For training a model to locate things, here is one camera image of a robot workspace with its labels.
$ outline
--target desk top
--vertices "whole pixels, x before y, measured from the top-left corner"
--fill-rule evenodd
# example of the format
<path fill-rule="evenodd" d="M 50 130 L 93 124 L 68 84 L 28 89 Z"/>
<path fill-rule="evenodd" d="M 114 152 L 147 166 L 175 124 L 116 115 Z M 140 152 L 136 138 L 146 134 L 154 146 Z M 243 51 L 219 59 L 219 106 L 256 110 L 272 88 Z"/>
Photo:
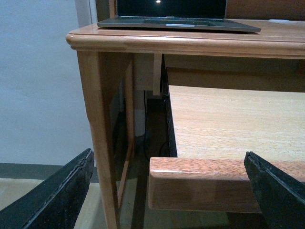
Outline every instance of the desk top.
<path fill-rule="evenodd" d="M 168 78 L 178 157 L 151 158 L 150 207 L 259 212 L 247 151 L 305 182 L 303 76 L 168 69 Z"/>
<path fill-rule="evenodd" d="M 93 24 L 69 32 L 66 40 L 78 51 L 305 59 L 305 22 L 234 21 L 262 30 L 259 33 L 106 30 Z"/>

